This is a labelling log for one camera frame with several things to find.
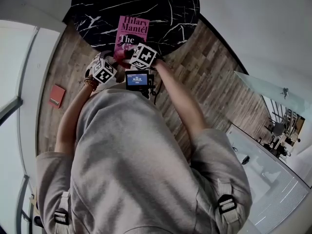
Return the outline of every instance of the round table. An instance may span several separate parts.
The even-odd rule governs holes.
[[[83,39],[96,50],[114,50],[120,16],[150,20],[147,45],[162,56],[195,30],[199,0],[72,0],[70,13]]]

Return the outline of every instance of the red notebook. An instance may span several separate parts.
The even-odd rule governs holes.
[[[50,100],[49,104],[54,106],[55,108],[59,108],[64,96],[65,90],[60,88],[59,86],[53,85],[51,93],[50,93]]]

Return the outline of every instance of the gray fabric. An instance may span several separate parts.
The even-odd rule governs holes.
[[[188,165],[161,113],[140,93],[102,91],[79,117],[73,162],[60,153],[37,158],[43,224],[70,188],[76,233],[237,233],[248,217],[250,188],[226,135],[204,130],[192,140]],[[230,179],[239,223],[217,210],[217,179]]]

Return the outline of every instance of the camera screen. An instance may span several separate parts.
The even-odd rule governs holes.
[[[127,74],[128,86],[144,86],[147,83],[147,74]]]

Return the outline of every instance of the bracelet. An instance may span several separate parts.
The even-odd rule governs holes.
[[[84,84],[88,84],[89,86],[91,86],[93,88],[93,91],[95,91],[98,87],[98,81],[96,79],[94,79],[92,75],[89,75],[84,80]]]

